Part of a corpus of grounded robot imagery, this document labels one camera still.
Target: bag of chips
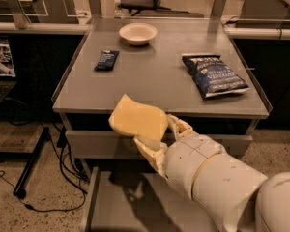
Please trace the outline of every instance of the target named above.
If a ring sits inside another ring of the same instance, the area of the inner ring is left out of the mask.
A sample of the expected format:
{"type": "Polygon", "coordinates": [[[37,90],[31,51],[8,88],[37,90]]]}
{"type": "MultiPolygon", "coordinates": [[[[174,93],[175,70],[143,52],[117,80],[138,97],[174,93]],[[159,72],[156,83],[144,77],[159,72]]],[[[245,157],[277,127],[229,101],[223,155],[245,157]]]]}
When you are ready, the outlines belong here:
{"type": "Polygon", "coordinates": [[[243,93],[248,85],[216,54],[183,54],[182,60],[205,98],[243,93]]]}

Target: monitor screen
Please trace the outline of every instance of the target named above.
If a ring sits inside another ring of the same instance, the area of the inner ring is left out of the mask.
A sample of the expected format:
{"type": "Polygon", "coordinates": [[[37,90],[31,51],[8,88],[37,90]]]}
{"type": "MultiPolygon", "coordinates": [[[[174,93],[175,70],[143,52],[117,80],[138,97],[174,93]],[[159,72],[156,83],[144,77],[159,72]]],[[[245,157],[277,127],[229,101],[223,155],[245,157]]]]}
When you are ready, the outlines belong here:
{"type": "Polygon", "coordinates": [[[0,39],[0,76],[15,77],[10,44],[7,39],[0,39]]]}

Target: concrete floor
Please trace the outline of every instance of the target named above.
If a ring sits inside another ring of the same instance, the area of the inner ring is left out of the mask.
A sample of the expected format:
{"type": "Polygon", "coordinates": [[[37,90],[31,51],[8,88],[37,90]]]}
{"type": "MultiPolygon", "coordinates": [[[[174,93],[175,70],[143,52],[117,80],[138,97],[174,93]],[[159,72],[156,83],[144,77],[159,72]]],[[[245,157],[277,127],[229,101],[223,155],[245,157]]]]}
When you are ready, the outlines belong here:
{"type": "MultiPolygon", "coordinates": [[[[104,15],[112,16],[114,0],[101,0],[104,15]]],[[[172,9],[190,9],[192,12],[209,16],[214,0],[165,0],[163,6],[172,9]]],[[[243,0],[227,0],[225,15],[238,15],[243,0]]],[[[59,131],[50,127],[54,145],[59,131]]],[[[0,122],[0,150],[31,152],[43,130],[40,123],[13,126],[0,122]]],[[[258,129],[253,133],[254,141],[249,146],[242,161],[262,173],[273,176],[282,171],[290,171],[290,130],[258,129]]],[[[29,181],[25,186],[27,196],[22,200],[38,210],[70,209],[83,201],[82,193],[69,184],[60,173],[59,160],[50,141],[42,149],[29,181]]],[[[5,180],[13,186],[25,166],[24,162],[0,162],[0,171],[4,171],[5,180]]],[[[76,184],[78,180],[68,175],[76,184]]],[[[34,212],[13,196],[14,188],[0,178],[0,232],[2,231],[78,231],[82,217],[82,208],[71,212],[34,212]]],[[[82,182],[84,189],[88,184],[82,182]]]]}

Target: bowl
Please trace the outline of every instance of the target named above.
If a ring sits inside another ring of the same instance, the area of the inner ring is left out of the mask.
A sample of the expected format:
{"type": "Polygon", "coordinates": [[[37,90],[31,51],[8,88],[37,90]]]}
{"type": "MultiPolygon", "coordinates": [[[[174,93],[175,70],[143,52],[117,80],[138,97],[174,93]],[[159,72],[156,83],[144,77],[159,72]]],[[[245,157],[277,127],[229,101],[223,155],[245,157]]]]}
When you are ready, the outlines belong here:
{"type": "Polygon", "coordinates": [[[130,23],[123,26],[119,34],[131,45],[144,45],[157,34],[157,29],[146,23],[130,23]]]}

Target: sponge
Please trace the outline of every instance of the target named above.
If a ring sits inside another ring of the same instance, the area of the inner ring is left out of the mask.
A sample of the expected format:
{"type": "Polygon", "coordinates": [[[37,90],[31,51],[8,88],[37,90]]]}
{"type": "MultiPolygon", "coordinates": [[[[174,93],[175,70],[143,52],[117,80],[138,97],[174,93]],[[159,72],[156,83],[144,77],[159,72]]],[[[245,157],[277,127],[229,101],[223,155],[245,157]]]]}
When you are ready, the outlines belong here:
{"type": "Polygon", "coordinates": [[[168,126],[163,110],[133,101],[127,94],[119,100],[108,122],[119,134],[156,141],[162,140],[168,126]]]}

